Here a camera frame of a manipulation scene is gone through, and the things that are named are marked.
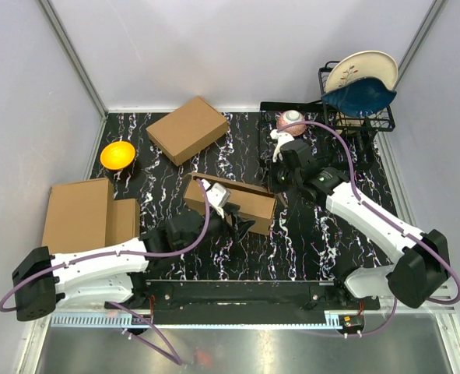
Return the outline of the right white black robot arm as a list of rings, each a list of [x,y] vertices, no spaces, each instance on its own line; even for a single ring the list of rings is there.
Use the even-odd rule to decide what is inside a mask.
[[[355,227],[391,261],[370,269],[341,267],[336,277],[342,284],[333,291],[338,306],[351,309],[362,298],[393,295],[417,309],[448,280],[448,241],[442,233],[425,233],[399,220],[354,189],[341,171],[316,161],[303,140],[274,132],[272,141],[270,189],[296,189],[304,199]]]

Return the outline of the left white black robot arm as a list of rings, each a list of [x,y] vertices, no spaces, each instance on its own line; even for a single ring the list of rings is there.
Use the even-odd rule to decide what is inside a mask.
[[[125,302],[143,307],[149,290],[138,282],[114,286],[116,275],[130,277],[167,259],[196,249],[211,238],[227,236],[239,242],[254,225],[239,207],[209,208],[205,213],[184,210],[144,235],[102,249],[54,254],[46,246],[33,249],[12,272],[11,308],[20,322],[51,314],[71,302]]]

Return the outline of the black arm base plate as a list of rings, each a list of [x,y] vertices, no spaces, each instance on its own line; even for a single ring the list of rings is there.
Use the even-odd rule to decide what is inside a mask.
[[[291,305],[301,309],[379,310],[377,297],[355,299],[333,282],[284,280],[136,280],[128,309],[179,309],[186,305]]]

